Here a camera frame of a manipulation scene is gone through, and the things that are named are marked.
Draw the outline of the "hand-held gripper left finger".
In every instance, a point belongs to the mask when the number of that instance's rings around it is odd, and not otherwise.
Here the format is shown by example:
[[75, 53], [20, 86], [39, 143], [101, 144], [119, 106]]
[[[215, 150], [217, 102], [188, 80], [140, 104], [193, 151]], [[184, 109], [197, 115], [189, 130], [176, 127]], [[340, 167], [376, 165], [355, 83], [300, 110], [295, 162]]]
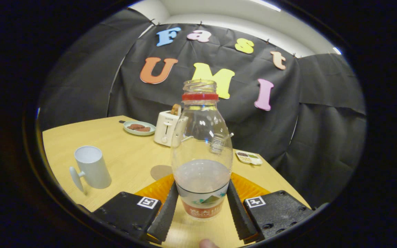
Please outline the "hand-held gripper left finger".
[[178, 196], [174, 176], [169, 174], [134, 194], [116, 194], [92, 215], [123, 234], [162, 243], [166, 241]]

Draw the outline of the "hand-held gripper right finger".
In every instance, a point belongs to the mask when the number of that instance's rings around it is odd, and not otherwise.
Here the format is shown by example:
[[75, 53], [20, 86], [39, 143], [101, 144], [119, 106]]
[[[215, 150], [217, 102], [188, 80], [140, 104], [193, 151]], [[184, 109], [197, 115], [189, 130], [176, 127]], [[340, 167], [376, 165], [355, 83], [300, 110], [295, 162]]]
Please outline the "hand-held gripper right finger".
[[290, 229], [314, 210], [285, 190], [273, 193], [236, 174], [231, 174], [227, 199], [238, 238], [260, 242]]

